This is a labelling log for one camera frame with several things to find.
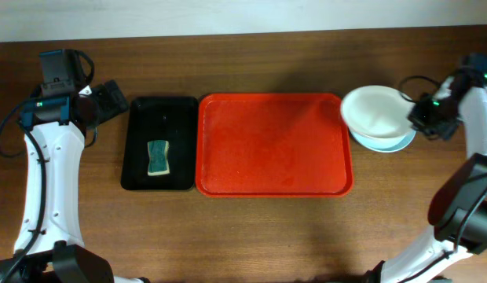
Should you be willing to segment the white plate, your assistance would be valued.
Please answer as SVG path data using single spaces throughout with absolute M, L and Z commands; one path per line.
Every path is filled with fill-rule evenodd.
M 341 103 L 341 116 L 350 130 L 367 138 L 399 138 L 412 131 L 408 114 L 413 103 L 388 86 L 362 86 Z

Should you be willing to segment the light blue plate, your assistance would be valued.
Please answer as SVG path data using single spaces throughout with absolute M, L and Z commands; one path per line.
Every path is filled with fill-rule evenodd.
M 416 132 L 412 130 L 399 141 L 380 141 L 364 137 L 352 131 L 350 133 L 352 134 L 353 138 L 366 149 L 379 153 L 395 153 L 405 149 L 412 143 L 414 137 L 416 136 Z

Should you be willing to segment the green and yellow sponge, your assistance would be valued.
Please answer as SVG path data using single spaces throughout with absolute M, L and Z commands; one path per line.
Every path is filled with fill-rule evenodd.
M 148 147 L 148 176 L 168 175 L 170 165 L 168 161 L 169 142 L 166 140 L 149 141 Z

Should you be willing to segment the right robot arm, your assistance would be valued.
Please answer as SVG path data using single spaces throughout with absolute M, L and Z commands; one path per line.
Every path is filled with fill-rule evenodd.
M 423 94 L 407 115 L 429 140 L 449 140 L 464 126 L 467 159 L 434 195 L 428 227 L 402 253 L 381 261 L 363 282 L 439 282 L 440 273 L 487 250 L 487 56 L 470 53 Z

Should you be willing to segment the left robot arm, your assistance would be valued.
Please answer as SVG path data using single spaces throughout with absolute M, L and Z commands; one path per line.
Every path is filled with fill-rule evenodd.
M 116 82 L 92 86 L 95 67 L 81 50 L 40 53 L 43 81 L 10 113 L 24 133 L 27 187 L 13 256 L 0 282 L 122 282 L 110 263 L 84 247 L 79 166 L 86 134 L 126 112 Z

